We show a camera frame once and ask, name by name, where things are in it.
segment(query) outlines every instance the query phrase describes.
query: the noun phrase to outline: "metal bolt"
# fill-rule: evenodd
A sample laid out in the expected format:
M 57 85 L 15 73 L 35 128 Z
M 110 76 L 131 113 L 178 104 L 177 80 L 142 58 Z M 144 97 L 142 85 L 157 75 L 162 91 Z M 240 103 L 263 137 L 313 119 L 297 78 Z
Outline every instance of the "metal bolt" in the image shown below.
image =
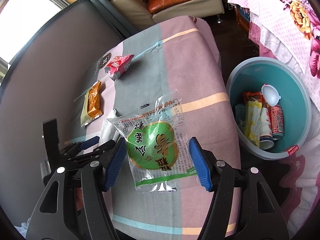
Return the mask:
M 91 163 L 90 163 L 90 166 L 91 167 L 97 167 L 99 165 L 99 162 L 98 161 L 92 161 Z
M 224 167 L 226 163 L 224 161 L 217 161 L 217 166 Z
M 252 167 L 252 168 L 250 169 L 250 171 L 251 171 L 252 173 L 255 173 L 255 174 L 257 174 L 257 173 L 259 172 L 259 170 L 258 170 L 257 168 L 255 168 L 255 167 Z
M 64 167 L 57 168 L 57 173 L 63 173 L 66 169 Z

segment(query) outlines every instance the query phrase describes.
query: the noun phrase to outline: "sofa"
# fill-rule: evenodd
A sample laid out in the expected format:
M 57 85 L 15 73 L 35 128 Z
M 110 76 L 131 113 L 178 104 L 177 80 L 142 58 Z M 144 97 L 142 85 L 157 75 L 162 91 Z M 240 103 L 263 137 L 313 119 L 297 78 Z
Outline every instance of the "sofa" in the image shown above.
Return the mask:
M 139 31 L 171 18 L 203 18 L 224 13 L 221 0 L 110 0 Z

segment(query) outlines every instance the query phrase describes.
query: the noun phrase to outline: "window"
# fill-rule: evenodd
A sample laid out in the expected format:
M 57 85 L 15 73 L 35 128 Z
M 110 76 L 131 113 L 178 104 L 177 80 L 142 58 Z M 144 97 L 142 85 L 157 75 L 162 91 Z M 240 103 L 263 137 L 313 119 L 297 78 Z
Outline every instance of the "window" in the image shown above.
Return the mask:
M 60 10 L 76 0 L 8 0 L 0 10 L 0 83 L 23 46 Z
M 9 0 L 0 14 L 0 57 L 10 62 L 60 10 L 50 0 Z

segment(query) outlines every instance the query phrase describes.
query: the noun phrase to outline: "orange stripe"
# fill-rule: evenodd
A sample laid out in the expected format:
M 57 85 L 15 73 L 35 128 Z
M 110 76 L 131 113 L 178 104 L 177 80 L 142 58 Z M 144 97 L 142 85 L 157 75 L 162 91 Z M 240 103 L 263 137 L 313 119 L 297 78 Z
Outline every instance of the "orange stripe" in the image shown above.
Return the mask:
M 202 98 L 190 103 L 186 103 L 182 105 L 182 112 L 189 112 L 193 110 L 197 110 L 206 106 L 211 106 L 218 102 L 229 101 L 228 95 L 224 92 L 213 94 L 206 98 Z
M 236 223 L 228 225 L 227 233 L 233 231 L 236 228 Z M 183 235 L 196 235 L 200 234 L 202 228 L 182 228 Z
M 183 31 L 183 32 L 179 32 L 179 33 L 177 33 L 175 35 L 170 36 L 169 38 L 166 38 L 166 39 L 162 40 L 162 42 L 165 43 L 166 41 L 171 40 L 171 39 L 173 39 L 175 37 L 182 36 L 182 35 L 185 35 L 185 34 L 188 34 L 188 33 L 191 33 L 191 32 L 199 32 L 199 30 L 197 28 L 193 28 L 193 29 L 189 29 L 189 30 L 186 30 L 186 31 Z

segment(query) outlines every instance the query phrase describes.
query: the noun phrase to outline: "sofa leg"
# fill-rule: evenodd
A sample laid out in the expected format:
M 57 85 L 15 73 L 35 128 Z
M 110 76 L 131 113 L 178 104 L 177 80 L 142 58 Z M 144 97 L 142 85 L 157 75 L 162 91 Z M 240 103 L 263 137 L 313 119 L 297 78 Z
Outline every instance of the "sofa leg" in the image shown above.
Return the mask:
M 220 14 L 217 14 L 216 17 L 217 17 L 217 23 L 223 23 L 223 20 L 221 19 Z

